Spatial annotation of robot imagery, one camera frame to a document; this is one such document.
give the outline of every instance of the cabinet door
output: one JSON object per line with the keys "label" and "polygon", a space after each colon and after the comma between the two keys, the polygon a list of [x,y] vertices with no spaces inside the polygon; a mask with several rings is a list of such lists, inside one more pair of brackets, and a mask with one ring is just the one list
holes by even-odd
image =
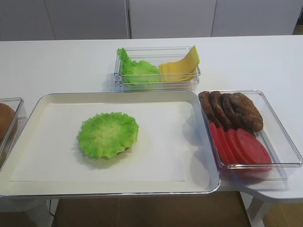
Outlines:
{"label": "cabinet door", "polygon": [[127,39],[125,0],[45,0],[56,39]]}
{"label": "cabinet door", "polygon": [[42,0],[0,0],[0,41],[52,39]]}
{"label": "cabinet door", "polygon": [[212,36],[291,35],[303,0],[217,0]]}
{"label": "cabinet door", "polygon": [[216,0],[130,0],[132,38],[211,36]]}

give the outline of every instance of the plastic container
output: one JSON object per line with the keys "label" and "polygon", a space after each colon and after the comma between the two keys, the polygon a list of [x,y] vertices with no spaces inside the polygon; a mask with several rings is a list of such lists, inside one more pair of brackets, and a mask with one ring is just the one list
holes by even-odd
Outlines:
{"label": "plastic container", "polygon": [[27,120],[26,111],[23,107],[22,98],[6,98],[0,99],[0,103],[10,106],[14,111],[14,117],[9,125],[9,128],[0,143],[0,170],[9,153],[16,143],[24,124]]}
{"label": "plastic container", "polygon": [[220,91],[221,93],[241,92],[250,98],[263,117],[263,130],[255,133],[257,139],[268,151],[272,164],[224,164],[210,133],[209,122],[204,115],[212,141],[214,156],[222,180],[241,181],[285,181],[291,173],[303,165],[303,159],[285,131],[264,94],[260,91]]}
{"label": "plastic container", "polygon": [[[155,47],[155,48],[126,48],[128,56],[134,61],[147,61],[159,67],[159,65],[179,61],[183,59],[190,51],[191,47]],[[149,74],[149,75],[121,75],[122,64],[117,55],[115,78],[118,89],[122,92],[134,91],[191,91],[196,90],[199,84],[200,69],[197,67],[193,73],[188,73],[187,81],[166,82],[164,78],[181,77],[184,74]],[[158,79],[159,82],[144,82],[144,83],[128,83],[127,77]]]}

